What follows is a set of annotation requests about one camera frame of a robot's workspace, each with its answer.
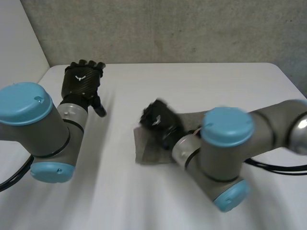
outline blue end cap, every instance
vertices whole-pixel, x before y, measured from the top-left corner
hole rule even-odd
[[[52,99],[44,88],[33,82],[22,82],[0,90],[0,122],[25,126],[47,116]]]
[[[202,121],[201,137],[218,147],[240,145],[253,133],[253,118],[238,108],[214,108],[205,114]]]
[[[250,192],[250,187],[245,180],[228,188],[225,192],[220,194],[215,200],[214,204],[222,211],[228,212],[237,207]]]
[[[31,175],[46,183],[64,183],[72,178],[75,167],[60,162],[37,162],[31,165]]]

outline white table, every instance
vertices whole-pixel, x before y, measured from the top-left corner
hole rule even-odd
[[[57,106],[66,66],[52,67],[40,84]],[[176,165],[135,164],[132,130],[157,97],[177,112],[216,106],[255,110],[304,99],[275,66],[248,64],[107,65],[99,94],[108,116],[89,110],[73,179],[45,184],[27,174],[0,193],[1,230],[305,230],[307,176],[281,176],[245,165],[251,195],[221,213]],[[1,142],[0,179],[28,157],[18,143]],[[279,165],[307,158],[285,149],[257,157]]]

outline black rubber ring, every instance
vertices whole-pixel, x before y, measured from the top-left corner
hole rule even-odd
[[[36,158],[41,158],[42,159],[42,158],[53,157],[53,156],[57,155],[58,153],[60,153],[63,149],[66,148],[66,146],[68,145],[69,141],[71,140],[71,132],[69,131],[69,128],[67,128],[67,129],[68,129],[68,138],[67,138],[66,142],[64,143],[64,145],[61,148],[59,148],[58,150],[54,151],[53,153],[45,155],[45,156],[35,156],[35,155],[32,155],[32,156],[34,156]]]
[[[230,182],[233,182],[233,181],[235,181],[236,179],[239,178],[239,176],[236,176],[235,178],[230,179],[230,180],[218,180],[218,179],[215,179],[214,177],[209,176],[209,175],[206,174],[204,171],[202,171],[202,173],[203,173],[206,177],[208,177],[210,180],[213,180],[213,181],[219,182],[219,183],[230,183]]]
[[[74,126],[77,126],[84,133],[84,129],[77,122],[72,121],[72,120],[67,120],[67,119],[63,119],[63,121],[66,122],[66,123],[70,123],[70,124],[72,124]]]
[[[199,149],[195,150],[191,155],[189,155],[189,157],[187,158],[186,163],[184,164],[184,168],[185,169],[188,167],[188,165],[189,165],[190,161],[192,160],[192,158],[195,157],[196,154],[200,152],[200,150],[201,149],[199,148]]]

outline robotic arm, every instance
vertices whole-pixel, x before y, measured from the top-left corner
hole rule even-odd
[[[239,205],[249,193],[240,176],[243,162],[270,172],[307,171],[307,166],[281,167],[257,164],[251,157],[285,147],[307,155],[307,103],[289,100],[246,113],[217,107],[205,112],[200,137],[184,130],[179,117],[156,100],[146,108],[140,123],[173,159],[197,182],[223,212]]]
[[[18,141],[31,154],[24,174],[31,166],[31,175],[42,182],[63,183],[72,178],[88,106],[100,117],[106,116],[97,94],[105,66],[102,62],[72,62],[65,69],[63,101],[57,109],[36,83],[17,83],[0,90],[0,140]]]

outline white wall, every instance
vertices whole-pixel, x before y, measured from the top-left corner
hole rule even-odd
[[[38,82],[49,64],[19,0],[0,0],[0,88]]]

